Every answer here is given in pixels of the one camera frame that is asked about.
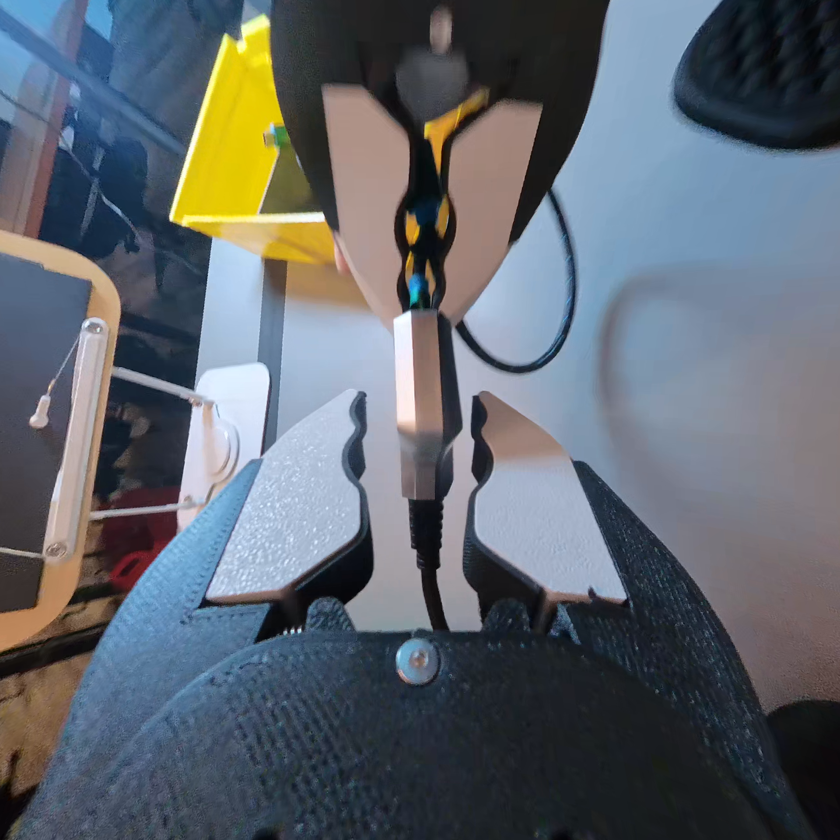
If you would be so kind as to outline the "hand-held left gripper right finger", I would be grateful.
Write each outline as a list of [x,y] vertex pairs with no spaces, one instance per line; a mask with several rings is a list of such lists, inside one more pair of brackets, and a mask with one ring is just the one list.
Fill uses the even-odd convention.
[[540,425],[488,391],[474,397],[465,578],[484,603],[602,601],[627,590],[573,459]]

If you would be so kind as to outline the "yellow plastic bin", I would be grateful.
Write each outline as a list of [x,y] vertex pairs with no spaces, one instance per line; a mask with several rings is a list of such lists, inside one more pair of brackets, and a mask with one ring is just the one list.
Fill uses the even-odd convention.
[[[260,16],[248,21],[242,32],[238,41],[223,37],[175,192],[171,221],[267,259],[324,263],[329,256],[329,226],[322,210],[259,213],[278,151],[292,149],[292,142],[277,145],[269,140],[264,147],[258,140],[259,130],[286,128],[270,54],[270,19]],[[333,83],[324,87],[361,86]],[[410,142],[407,191],[415,127],[411,122],[404,127]],[[416,237],[418,230],[418,223],[406,221],[406,211],[399,208],[395,234],[404,264],[410,260],[407,247],[413,243],[406,235]]]

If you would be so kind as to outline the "red fabric basket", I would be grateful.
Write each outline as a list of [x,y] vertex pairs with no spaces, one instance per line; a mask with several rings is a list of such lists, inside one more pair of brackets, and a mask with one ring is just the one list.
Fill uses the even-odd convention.
[[[108,504],[108,509],[160,507],[176,503],[176,486],[126,490]],[[104,563],[112,588],[129,592],[176,535],[174,511],[108,518],[101,530]]]

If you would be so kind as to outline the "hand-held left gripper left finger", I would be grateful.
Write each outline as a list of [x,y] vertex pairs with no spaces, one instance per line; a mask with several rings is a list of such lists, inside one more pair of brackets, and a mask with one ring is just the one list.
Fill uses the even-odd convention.
[[206,600],[347,603],[370,582],[364,474],[366,394],[347,390],[287,430],[259,462]]

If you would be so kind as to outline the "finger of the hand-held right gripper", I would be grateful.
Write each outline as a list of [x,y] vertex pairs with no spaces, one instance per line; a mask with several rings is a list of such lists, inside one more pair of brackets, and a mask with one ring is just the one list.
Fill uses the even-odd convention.
[[506,258],[543,106],[500,100],[448,144],[447,195],[455,233],[444,259],[441,312],[461,322]]
[[395,225],[408,188],[408,135],[363,87],[323,87],[322,102],[339,246],[371,310],[391,327],[403,312]]

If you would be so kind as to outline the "black silver adapter hub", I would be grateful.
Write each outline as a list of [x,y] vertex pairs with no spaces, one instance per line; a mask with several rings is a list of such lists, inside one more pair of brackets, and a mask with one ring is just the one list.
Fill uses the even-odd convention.
[[437,309],[413,309],[394,320],[393,339],[402,494],[442,501],[463,429],[452,327]]

